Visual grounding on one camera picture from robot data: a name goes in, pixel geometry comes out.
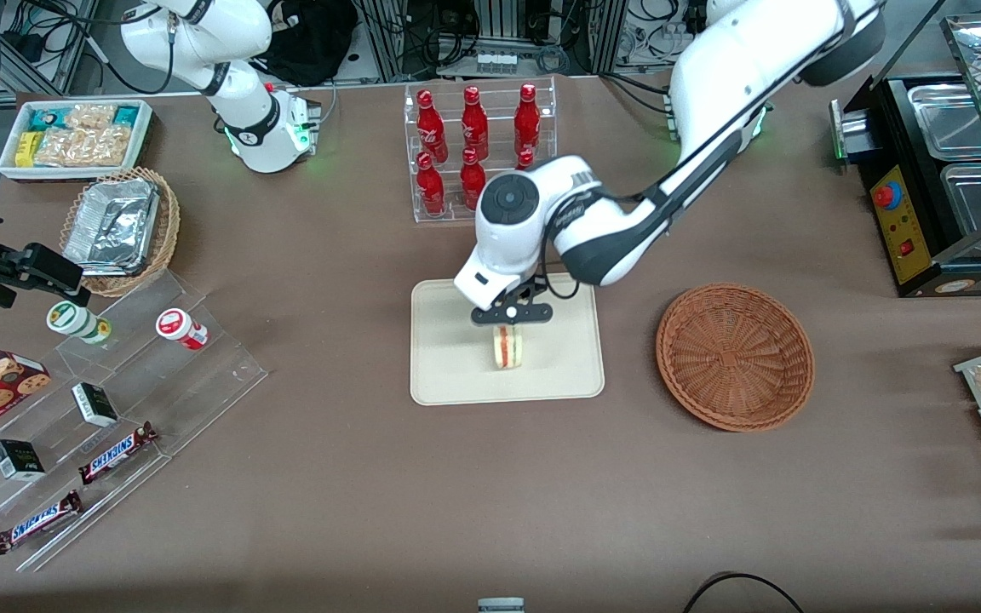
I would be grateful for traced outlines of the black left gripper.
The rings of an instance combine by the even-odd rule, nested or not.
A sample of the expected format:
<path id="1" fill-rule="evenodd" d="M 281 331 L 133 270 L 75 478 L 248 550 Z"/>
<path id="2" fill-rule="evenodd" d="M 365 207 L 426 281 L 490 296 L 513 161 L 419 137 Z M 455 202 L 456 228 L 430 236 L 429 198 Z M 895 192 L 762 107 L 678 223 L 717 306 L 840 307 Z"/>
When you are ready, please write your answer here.
<path id="1" fill-rule="evenodd" d="M 490 309 L 473 309 L 471 322 L 476 326 L 513 326 L 519 324 L 544 324 L 554 315 L 549 303 L 536 298 L 548 291 L 548 282 L 525 282 L 503 292 L 491 304 Z"/>

